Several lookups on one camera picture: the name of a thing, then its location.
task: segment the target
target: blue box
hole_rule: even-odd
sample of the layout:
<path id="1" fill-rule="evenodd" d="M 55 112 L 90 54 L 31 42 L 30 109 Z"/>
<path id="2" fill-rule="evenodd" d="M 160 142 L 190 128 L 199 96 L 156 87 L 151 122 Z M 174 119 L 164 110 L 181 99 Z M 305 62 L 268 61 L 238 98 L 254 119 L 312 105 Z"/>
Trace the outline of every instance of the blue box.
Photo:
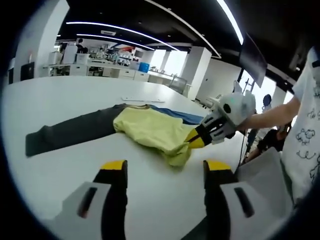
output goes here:
<path id="1" fill-rule="evenodd" d="M 139 65 L 139 71 L 140 72 L 147 73 L 149 71 L 149 68 L 150 68 L 150 64 L 145 63 L 145 62 L 141 62 L 140 65 Z"/>

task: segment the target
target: white wall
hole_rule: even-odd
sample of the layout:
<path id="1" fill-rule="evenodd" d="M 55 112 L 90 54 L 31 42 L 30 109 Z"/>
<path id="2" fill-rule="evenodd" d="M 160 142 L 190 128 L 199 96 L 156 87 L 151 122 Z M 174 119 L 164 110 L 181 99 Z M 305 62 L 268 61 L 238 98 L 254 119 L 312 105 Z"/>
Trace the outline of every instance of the white wall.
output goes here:
<path id="1" fill-rule="evenodd" d="M 66 0 L 45 1 L 24 27 L 15 55 L 13 82 L 19 82 L 21 66 L 34 62 L 34 77 L 41 76 L 42 66 L 48 64 L 57 34 L 69 10 Z"/>
<path id="2" fill-rule="evenodd" d="M 211 59 L 196 98 L 204 103 L 207 97 L 232 93 L 240 71 L 238 66 Z"/>

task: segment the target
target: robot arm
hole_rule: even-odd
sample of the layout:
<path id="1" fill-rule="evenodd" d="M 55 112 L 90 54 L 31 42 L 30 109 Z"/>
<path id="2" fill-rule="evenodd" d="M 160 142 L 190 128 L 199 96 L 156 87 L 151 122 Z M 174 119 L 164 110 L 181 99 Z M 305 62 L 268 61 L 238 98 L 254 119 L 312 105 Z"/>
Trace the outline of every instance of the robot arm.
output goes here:
<path id="1" fill-rule="evenodd" d="M 217 144 L 233 136 L 244 120 L 254 114 L 255 96 L 246 91 L 245 95 L 233 92 L 220 98 L 214 104 L 212 113 L 208 114 L 198 127 L 186 138 L 191 148 L 202 148 L 210 143 Z"/>

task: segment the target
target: desk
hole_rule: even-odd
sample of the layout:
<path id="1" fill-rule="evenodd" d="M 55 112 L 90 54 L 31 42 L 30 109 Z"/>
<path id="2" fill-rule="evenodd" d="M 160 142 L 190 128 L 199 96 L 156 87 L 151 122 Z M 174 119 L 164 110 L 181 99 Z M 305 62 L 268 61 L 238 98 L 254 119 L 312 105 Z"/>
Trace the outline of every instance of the desk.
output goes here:
<path id="1" fill-rule="evenodd" d="M 47 69 L 47 73 L 42 77 L 51 75 L 51 68 L 70 67 L 70 76 L 88 76 L 91 67 L 103 68 L 103 77 L 124 78 L 147 82 L 149 75 L 145 72 L 130 69 L 128 66 L 119 66 L 110 62 L 88 62 L 87 64 L 53 64 L 46 65 L 43 69 Z"/>
<path id="2" fill-rule="evenodd" d="M 148 82 L 150 83 L 163 84 L 163 85 L 169 86 L 171 81 L 174 79 L 173 76 L 169 76 L 167 74 L 154 72 L 154 71 L 148 71 L 148 74 L 149 74 Z M 191 87 L 192 87 L 191 84 L 186 84 L 182 95 L 187 97 Z"/>
<path id="3" fill-rule="evenodd" d="M 100 166 L 126 159 L 126 238 L 179 240 L 206 216 L 203 160 L 216 158 L 234 170 L 243 137 L 240 133 L 219 145 L 193 150 L 182 171 L 173 170 L 160 155 L 122 133 L 25 156 L 27 134 L 43 125 L 121 104 L 121 96 L 159 97 L 165 102 L 153 103 L 158 107 L 200 116 L 208 113 L 167 86 L 150 82 L 57 76 L 8 85 L 3 91 L 1 127 L 13 179 L 31 212 L 38 219 L 50 219 L 60 212 L 71 192 L 85 181 L 92 182 Z"/>

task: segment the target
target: blue cloth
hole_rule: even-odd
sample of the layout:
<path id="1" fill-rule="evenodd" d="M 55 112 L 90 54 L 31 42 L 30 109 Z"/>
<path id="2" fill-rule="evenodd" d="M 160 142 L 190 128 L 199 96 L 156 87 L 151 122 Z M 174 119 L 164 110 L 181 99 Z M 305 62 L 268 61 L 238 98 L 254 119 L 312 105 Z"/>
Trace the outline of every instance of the blue cloth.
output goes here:
<path id="1" fill-rule="evenodd" d="M 152 108 L 153 110 L 156 110 L 157 112 L 167 114 L 167 115 L 174 117 L 174 118 L 182 119 L 183 123 L 188 124 L 188 125 L 198 125 L 198 124 L 200 124 L 202 119 L 204 119 L 203 116 L 197 116 L 197 115 L 193 115 L 193 114 L 189 114 L 189 113 L 185 113 L 185 112 L 180 112 L 180 111 L 172 111 L 168 108 L 160 108 L 160 107 L 156 107 L 154 105 L 149 105 L 149 106 L 150 106 L 150 108 Z"/>

